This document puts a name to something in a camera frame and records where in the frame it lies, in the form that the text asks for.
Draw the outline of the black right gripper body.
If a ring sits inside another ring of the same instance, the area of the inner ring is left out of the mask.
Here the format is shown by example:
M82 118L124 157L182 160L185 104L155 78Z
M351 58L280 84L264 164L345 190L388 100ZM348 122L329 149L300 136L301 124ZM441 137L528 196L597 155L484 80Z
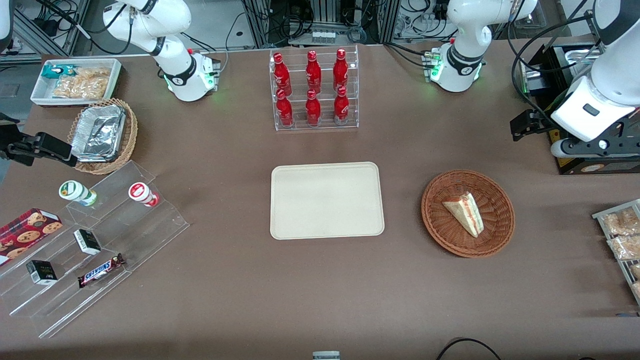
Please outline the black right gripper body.
M34 162L35 137L22 133L19 121L0 114L0 155L4 160Z

